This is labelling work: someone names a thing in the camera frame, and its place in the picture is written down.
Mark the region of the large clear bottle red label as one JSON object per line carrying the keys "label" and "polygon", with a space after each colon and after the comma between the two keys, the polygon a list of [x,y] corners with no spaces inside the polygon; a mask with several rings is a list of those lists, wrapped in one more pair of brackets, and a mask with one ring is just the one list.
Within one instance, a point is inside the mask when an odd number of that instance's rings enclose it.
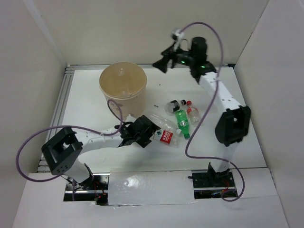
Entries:
{"label": "large clear bottle red label", "polygon": [[173,148],[178,148],[179,146],[179,136],[164,129],[157,130],[153,135],[153,139]]}

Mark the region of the small clear bottle red label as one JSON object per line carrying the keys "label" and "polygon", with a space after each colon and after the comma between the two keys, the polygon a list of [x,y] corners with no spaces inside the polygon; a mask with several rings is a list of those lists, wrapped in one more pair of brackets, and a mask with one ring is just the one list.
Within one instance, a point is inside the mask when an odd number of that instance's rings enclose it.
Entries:
{"label": "small clear bottle red label", "polygon": [[186,113],[188,115],[188,118],[190,119],[190,122],[192,124],[198,124],[200,122],[200,113],[197,107],[190,100],[186,102],[186,106]]}

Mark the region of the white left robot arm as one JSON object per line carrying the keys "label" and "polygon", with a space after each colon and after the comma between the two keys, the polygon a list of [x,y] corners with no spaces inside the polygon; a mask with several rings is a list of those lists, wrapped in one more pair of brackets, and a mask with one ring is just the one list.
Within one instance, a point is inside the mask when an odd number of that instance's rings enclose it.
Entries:
{"label": "white left robot arm", "polygon": [[122,125],[94,133],[82,130],[77,133],[73,126],[65,126],[42,147],[42,153],[53,175],[66,175],[78,186],[87,190],[96,180],[87,164],[78,160],[86,152],[129,146],[133,143],[145,148],[160,127],[148,117],[128,116]]}

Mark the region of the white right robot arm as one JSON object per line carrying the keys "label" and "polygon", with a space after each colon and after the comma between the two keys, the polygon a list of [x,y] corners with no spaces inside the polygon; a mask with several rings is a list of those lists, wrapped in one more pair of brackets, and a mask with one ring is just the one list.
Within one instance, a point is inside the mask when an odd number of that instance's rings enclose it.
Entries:
{"label": "white right robot arm", "polygon": [[218,186],[224,180],[223,172],[230,167],[238,143],[248,134],[251,110],[233,98],[221,82],[220,70],[207,60],[205,38],[194,37],[189,50],[181,49],[181,41],[182,38],[174,35],[173,44],[162,51],[162,59],[154,62],[153,67],[166,73],[170,61],[171,68],[175,68],[176,64],[188,66],[191,76],[212,97],[213,105],[221,114],[215,136],[222,148],[210,164],[214,170],[208,173],[207,180],[210,185]]}

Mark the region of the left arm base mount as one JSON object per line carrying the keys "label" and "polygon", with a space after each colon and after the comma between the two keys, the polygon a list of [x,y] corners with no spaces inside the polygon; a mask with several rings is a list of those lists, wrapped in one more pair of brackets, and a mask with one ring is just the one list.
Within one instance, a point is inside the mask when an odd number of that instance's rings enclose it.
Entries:
{"label": "left arm base mount", "polygon": [[108,184],[110,173],[94,173],[93,183],[83,189],[71,177],[63,176],[66,186],[63,201],[89,201],[99,206],[108,206]]}

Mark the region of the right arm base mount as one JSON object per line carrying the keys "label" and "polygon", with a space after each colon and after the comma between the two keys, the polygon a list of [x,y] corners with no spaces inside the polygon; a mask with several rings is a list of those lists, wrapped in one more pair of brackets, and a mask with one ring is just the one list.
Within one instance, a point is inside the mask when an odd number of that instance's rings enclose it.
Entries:
{"label": "right arm base mount", "polygon": [[209,163],[207,171],[195,171],[188,176],[193,183],[194,199],[236,198],[238,196],[230,169],[216,172]]}

